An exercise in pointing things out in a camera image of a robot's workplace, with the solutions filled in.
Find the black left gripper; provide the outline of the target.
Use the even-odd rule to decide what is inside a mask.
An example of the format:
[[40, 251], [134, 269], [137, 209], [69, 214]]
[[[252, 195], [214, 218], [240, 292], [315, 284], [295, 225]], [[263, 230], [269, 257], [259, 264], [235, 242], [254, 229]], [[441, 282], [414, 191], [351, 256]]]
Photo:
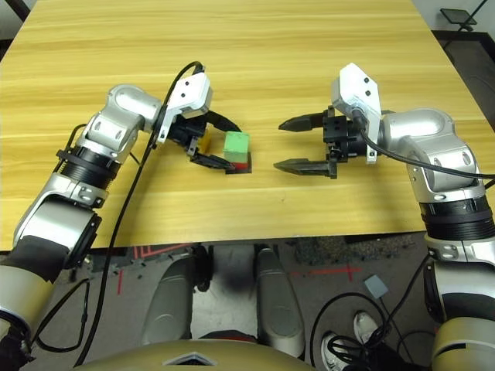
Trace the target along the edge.
[[192, 163], [217, 170], [235, 170], [235, 165], [224, 158], [198, 152], [199, 141], [205, 135], [209, 124], [224, 132], [242, 132], [230, 119], [217, 112], [208, 111], [205, 115], [192, 118], [184, 118], [179, 115], [171, 124], [167, 139], [182, 147]]

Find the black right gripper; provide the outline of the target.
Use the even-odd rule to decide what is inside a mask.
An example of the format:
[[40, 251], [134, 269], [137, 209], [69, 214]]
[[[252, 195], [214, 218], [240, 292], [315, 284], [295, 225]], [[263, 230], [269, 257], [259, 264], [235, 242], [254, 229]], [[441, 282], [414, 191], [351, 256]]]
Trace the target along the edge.
[[295, 175], [321, 175], [337, 178], [337, 164], [350, 158], [365, 157], [367, 145], [359, 129], [346, 116], [335, 115], [332, 106], [319, 113], [304, 114], [290, 118], [278, 126], [279, 130], [302, 132], [323, 127], [323, 142], [326, 144], [327, 161], [311, 161], [307, 158], [290, 158], [276, 162], [273, 166]]

